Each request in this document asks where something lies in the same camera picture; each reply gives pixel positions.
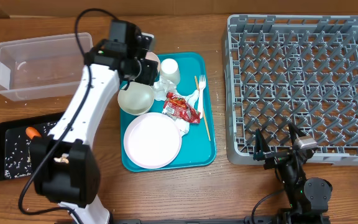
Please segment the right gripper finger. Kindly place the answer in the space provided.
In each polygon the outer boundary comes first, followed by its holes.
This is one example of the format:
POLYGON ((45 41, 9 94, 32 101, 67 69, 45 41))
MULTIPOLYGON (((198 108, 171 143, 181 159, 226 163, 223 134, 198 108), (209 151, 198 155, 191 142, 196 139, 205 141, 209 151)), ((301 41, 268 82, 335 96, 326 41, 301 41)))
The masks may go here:
POLYGON ((290 133, 291 143, 294 144, 297 137, 306 136, 304 132, 302 132, 294 123, 288 124, 288 130, 290 133))
POLYGON ((270 153, 269 145, 267 144, 260 129, 256 129, 253 160, 257 160, 257 161, 265 160, 267 158, 268 153, 270 153))

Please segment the pink bowl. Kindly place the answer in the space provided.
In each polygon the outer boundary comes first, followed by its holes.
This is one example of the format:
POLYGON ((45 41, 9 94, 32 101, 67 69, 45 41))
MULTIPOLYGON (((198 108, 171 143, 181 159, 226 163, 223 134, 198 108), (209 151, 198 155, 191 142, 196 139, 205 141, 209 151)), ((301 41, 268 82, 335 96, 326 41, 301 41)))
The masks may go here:
POLYGON ((158 63, 157 71, 160 72, 160 69, 161 69, 160 59, 158 58, 158 56, 155 53, 147 52, 145 58, 148 60, 153 60, 153 61, 157 62, 158 63))

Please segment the white bowl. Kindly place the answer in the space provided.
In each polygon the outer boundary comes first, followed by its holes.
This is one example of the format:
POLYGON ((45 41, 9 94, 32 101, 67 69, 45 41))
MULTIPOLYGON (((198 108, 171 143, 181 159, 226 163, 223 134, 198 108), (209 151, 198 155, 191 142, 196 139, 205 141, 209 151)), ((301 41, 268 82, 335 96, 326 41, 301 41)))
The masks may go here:
POLYGON ((124 112, 139 116, 151 109, 154 103, 154 91, 151 86, 131 82, 119 90, 117 101, 124 112))

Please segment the red snack wrapper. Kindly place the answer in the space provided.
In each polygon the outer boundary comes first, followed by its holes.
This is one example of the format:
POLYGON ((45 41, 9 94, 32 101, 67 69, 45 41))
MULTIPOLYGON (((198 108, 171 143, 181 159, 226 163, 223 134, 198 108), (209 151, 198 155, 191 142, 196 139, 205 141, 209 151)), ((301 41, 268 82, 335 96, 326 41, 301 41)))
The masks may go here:
POLYGON ((188 123, 199 124, 200 113, 194 109, 183 97, 168 92, 162 113, 172 118, 179 118, 188 123))

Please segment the orange carrot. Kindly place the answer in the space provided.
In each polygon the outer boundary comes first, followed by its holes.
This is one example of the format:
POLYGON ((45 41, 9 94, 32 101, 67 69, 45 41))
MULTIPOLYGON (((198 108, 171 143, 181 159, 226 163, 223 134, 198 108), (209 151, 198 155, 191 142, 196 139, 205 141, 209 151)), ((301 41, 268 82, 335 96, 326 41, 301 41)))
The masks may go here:
POLYGON ((25 133, 30 139, 33 139, 35 137, 38 137, 38 138, 42 137, 42 135, 33 127, 27 127, 25 129, 25 133))

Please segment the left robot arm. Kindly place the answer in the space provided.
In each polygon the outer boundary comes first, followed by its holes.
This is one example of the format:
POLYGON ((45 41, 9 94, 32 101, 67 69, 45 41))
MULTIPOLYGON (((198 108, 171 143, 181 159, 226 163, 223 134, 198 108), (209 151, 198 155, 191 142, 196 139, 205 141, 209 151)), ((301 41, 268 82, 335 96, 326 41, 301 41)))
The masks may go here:
POLYGON ((84 59, 80 84, 56 125, 44 138, 30 142, 32 176, 18 201, 22 213, 24 195, 31 185, 37 194, 57 203, 75 223, 112 223, 112 213, 98 197, 101 174, 92 152, 93 141, 107 105, 128 85, 152 85, 158 63, 145 56, 155 37, 135 24, 113 19, 109 37, 101 40, 84 59))

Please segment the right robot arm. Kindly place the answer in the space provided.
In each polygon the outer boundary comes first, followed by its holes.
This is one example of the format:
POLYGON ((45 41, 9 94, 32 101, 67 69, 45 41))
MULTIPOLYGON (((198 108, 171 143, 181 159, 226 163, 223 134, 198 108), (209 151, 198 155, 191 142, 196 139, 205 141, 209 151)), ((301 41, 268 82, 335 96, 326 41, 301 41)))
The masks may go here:
POLYGON ((313 157, 318 143, 306 135, 293 123, 288 125, 292 147, 284 151, 270 150, 262 132, 255 131, 255 151, 253 159, 264 161, 264 169, 274 169, 276 178, 283 189, 271 193, 257 202, 250 216, 251 223, 329 223, 328 202, 333 187, 322 178, 307 178, 303 164, 313 157), (276 215, 255 216, 258 206, 267 199, 285 192, 290 208, 280 208, 276 215))

